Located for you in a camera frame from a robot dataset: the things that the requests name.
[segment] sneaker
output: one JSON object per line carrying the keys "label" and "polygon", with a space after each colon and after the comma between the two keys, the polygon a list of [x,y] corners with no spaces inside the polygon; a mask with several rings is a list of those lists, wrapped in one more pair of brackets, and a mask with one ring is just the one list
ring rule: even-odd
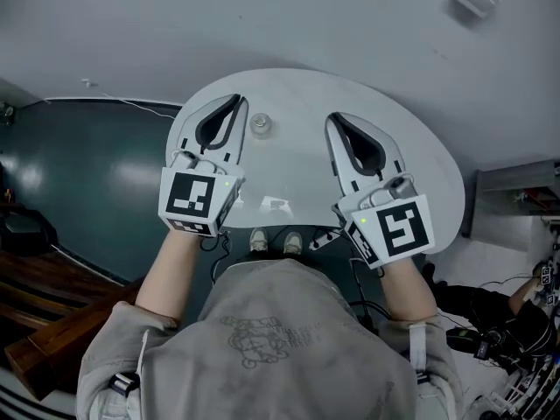
{"label": "sneaker", "polygon": [[254,228],[248,240],[249,250],[251,252],[268,252],[269,236],[262,227]]}
{"label": "sneaker", "polygon": [[283,252],[300,256],[304,250],[304,242],[298,232],[289,232],[283,242]]}

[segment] oval tabletop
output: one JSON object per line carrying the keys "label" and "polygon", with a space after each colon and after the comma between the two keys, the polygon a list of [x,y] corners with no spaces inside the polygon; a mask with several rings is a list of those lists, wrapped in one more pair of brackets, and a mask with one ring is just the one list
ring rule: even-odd
{"label": "oval tabletop", "polygon": [[[451,154],[431,131],[387,96],[327,73],[286,68],[232,74],[195,94],[179,111],[167,139],[169,166],[186,118],[218,97],[240,94],[249,105],[239,165],[246,182],[225,225],[253,228],[283,224],[339,227],[331,207],[342,197],[333,175],[325,122],[335,111],[364,118],[392,136],[406,171],[430,206],[436,246],[453,241],[463,219],[465,189]],[[251,116],[267,114],[272,128],[265,139],[249,127]]]}

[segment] wooden floor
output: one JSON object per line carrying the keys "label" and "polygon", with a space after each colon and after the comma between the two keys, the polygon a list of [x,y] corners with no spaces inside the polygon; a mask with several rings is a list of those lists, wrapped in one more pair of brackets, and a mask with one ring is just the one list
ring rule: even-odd
{"label": "wooden floor", "polygon": [[33,330],[118,288],[59,252],[30,258],[0,252],[0,316]]}

